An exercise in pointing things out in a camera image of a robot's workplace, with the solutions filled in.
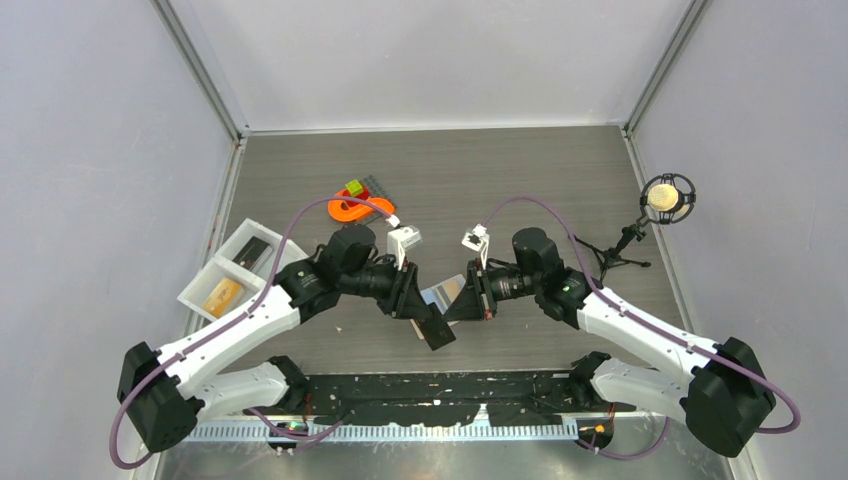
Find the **tan card holder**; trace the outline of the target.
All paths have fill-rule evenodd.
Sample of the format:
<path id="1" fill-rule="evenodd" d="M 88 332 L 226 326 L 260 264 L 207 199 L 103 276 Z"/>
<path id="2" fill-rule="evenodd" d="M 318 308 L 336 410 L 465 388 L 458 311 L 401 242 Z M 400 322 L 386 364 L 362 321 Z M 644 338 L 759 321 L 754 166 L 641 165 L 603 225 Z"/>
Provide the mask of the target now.
<path id="1" fill-rule="evenodd" d="M 453 301 L 460 294 L 464 285 L 465 276 L 463 274 L 457 274 L 434 284 L 431 287 L 423 289 L 421 291 L 421 295 L 426 304 L 434 304 L 440 314 L 444 315 Z M 450 329 L 455 322 L 446 322 L 444 326 L 439 327 L 435 331 L 431 331 L 429 337 L 422 332 L 416 320 L 411 320 L 410 324 L 412 325 L 419 340 L 428 341 L 429 339 L 437 339 L 440 344 L 446 344 L 455 338 L 455 335 Z"/>

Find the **black credit card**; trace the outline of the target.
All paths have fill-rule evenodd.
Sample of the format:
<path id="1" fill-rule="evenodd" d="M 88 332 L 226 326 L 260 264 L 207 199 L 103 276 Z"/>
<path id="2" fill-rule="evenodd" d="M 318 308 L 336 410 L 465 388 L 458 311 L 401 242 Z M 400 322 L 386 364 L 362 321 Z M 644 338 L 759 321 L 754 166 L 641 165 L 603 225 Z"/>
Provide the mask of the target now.
<path id="1" fill-rule="evenodd" d="M 414 324 L 431 351 L 439 350 L 456 340 L 455 333 L 438 309 L 431 311 L 426 318 L 415 319 Z"/>

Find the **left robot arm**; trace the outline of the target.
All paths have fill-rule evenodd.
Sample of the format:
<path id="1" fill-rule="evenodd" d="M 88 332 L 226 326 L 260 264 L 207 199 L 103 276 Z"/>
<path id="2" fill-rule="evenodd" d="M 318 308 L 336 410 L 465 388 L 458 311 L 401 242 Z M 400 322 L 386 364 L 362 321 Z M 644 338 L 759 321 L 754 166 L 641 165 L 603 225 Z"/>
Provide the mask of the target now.
<path id="1" fill-rule="evenodd" d="M 343 295 L 372 298 L 380 311 L 417 323 L 429 347 L 454 341 L 418 267 L 402 254 L 376 253 L 375 233 L 345 226 L 306 259 L 287 264 L 269 287 L 202 330 L 158 350 L 140 342 L 124 356 L 117 398 L 151 453 L 172 448 L 203 418 L 249 407 L 298 412 L 307 398 L 300 370 L 275 357 L 250 370 L 224 368 L 266 340 L 335 307 Z"/>

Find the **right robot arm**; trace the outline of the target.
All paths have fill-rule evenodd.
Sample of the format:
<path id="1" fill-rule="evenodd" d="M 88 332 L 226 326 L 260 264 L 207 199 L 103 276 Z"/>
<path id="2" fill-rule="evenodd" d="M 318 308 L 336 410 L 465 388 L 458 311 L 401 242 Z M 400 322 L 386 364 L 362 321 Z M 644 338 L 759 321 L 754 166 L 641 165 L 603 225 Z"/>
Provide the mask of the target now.
<path id="1" fill-rule="evenodd" d="M 478 257 L 468 264 L 447 321 L 491 320 L 499 303 L 530 297 L 549 318 L 647 362 L 636 367 L 599 352 L 575 362 L 570 392 L 580 408 L 624 403 L 658 413 L 729 458 L 741 453 L 773 411 L 775 395 L 762 384 L 764 372 L 747 343 L 700 337 L 634 307 L 566 266 L 544 230 L 530 227 L 513 235 L 512 263 L 488 258 L 489 235 L 482 225 L 468 230 L 462 244 Z"/>

